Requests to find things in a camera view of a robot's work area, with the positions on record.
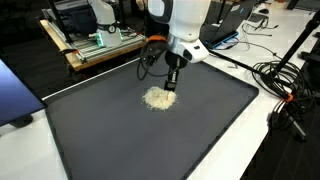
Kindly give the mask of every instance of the white table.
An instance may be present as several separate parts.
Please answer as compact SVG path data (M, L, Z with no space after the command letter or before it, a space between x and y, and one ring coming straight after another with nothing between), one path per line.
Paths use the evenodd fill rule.
M273 3L269 24L278 24L279 27L263 30L263 33L271 33L272 37L248 36L249 42L266 46L281 57L304 30L312 15L302 10L286 11L281 4ZM297 52L310 51L315 42L316 39L310 36ZM274 59L271 53L259 47L251 46L246 51L245 44L219 52L251 66ZM251 74L243 68L228 68L233 64L214 57L209 57L205 62L258 87ZM290 62L298 67L304 63L296 55ZM231 125L189 179L239 179L267 134L267 116L278 101L260 88L259 96ZM33 116L34 122L25 128L15 129L10 125L0 128L0 180L67 179L44 111Z

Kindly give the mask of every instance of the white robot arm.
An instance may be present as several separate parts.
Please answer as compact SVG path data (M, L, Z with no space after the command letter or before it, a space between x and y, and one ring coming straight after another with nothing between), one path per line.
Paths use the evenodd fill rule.
M100 47L113 47L121 44L120 29L117 27L110 0L88 0L97 18L97 41Z
M211 0L149 0L150 16L168 24L168 50L191 63L208 57L209 52L199 38Z

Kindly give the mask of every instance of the computer screen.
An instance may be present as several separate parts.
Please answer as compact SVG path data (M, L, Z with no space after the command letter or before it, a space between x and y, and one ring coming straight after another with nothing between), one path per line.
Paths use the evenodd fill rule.
M0 59L0 126L45 108L45 104Z

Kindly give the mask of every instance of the rice pile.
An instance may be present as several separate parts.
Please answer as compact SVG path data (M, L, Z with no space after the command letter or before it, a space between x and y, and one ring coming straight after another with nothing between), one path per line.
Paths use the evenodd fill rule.
M142 97L151 109L166 110L176 101L177 95L159 87L151 87Z

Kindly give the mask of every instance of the black mat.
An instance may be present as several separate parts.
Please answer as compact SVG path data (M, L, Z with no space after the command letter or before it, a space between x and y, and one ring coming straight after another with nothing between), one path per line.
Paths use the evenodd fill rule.
M165 78L136 78L133 62L46 100L72 179L185 179L258 89L205 63L181 70L178 102L167 111L142 102ZM157 63L157 72L167 72Z

